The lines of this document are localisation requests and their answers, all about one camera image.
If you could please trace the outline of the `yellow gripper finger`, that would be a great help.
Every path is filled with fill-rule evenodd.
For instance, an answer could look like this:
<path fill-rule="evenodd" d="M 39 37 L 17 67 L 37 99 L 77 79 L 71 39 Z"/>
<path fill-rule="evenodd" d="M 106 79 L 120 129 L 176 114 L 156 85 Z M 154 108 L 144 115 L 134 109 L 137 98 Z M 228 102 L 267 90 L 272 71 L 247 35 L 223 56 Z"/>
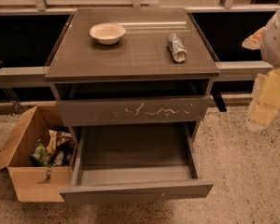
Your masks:
<path fill-rule="evenodd" d="M 280 68 L 276 68 L 255 79 L 245 122 L 247 129 L 256 132 L 267 128 L 279 110 Z"/>
<path fill-rule="evenodd" d="M 242 47 L 251 50 L 260 49 L 264 32 L 264 27 L 259 28 L 254 34 L 250 35 L 243 41 Z"/>

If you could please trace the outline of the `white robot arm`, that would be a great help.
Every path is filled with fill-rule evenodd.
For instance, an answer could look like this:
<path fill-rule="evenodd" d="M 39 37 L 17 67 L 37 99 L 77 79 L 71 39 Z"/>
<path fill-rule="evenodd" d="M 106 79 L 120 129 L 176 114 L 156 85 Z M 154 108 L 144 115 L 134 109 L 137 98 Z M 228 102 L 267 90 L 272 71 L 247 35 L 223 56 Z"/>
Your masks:
<path fill-rule="evenodd" d="M 242 47 L 259 49 L 261 59 L 273 67 L 254 81 L 245 125 L 256 132 L 266 129 L 280 110 L 280 8 L 264 27 L 244 40 Z"/>

